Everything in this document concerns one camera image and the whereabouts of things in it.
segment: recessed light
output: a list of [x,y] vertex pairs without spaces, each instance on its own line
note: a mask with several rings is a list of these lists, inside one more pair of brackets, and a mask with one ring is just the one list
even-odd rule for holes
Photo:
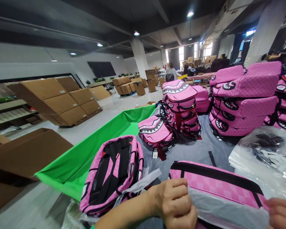
[[191,11],[187,14],[187,17],[192,17],[194,15],[194,13]]

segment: ceiling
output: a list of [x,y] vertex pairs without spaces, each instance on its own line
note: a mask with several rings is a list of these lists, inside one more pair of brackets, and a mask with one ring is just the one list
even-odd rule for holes
[[[231,31],[258,21],[264,1],[254,0],[252,5],[255,1],[260,5],[242,13],[241,19],[229,25]],[[134,31],[140,33],[146,53],[203,40],[225,2],[0,0],[0,42],[64,48],[77,51],[77,56],[103,52],[128,58],[133,56],[130,40]],[[189,11],[194,12],[190,19]]]

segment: person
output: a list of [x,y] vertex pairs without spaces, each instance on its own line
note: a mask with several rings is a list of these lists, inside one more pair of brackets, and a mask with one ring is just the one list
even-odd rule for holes
[[173,68],[173,63],[169,63],[169,68],[167,69],[167,74],[173,74],[174,80],[177,80],[177,72],[176,72],[176,69]]
[[[271,198],[267,229],[286,229],[286,200]],[[171,179],[113,208],[95,224],[95,229],[136,228],[151,217],[160,217],[167,229],[194,229],[198,219],[185,178]]]
[[184,74],[187,74],[187,69],[188,69],[188,64],[187,64],[187,62],[185,63],[185,65],[184,65]]

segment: black screen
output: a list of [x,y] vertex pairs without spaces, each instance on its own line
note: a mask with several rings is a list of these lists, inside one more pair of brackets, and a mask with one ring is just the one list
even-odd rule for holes
[[88,64],[96,78],[116,75],[110,62],[88,62]]

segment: concrete pillar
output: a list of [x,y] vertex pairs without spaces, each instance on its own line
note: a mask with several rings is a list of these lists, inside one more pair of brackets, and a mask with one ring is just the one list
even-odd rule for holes
[[141,78],[146,79],[145,70],[148,70],[147,59],[144,51],[144,46],[142,41],[138,38],[133,38],[130,41],[131,48],[133,49],[133,54],[136,59],[136,64],[140,73]]
[[286,16],[286,0],[271,0],[264,8],[258,21],[256,32],[250,44],[245,67],[260,60],[269,52],[271,45]]

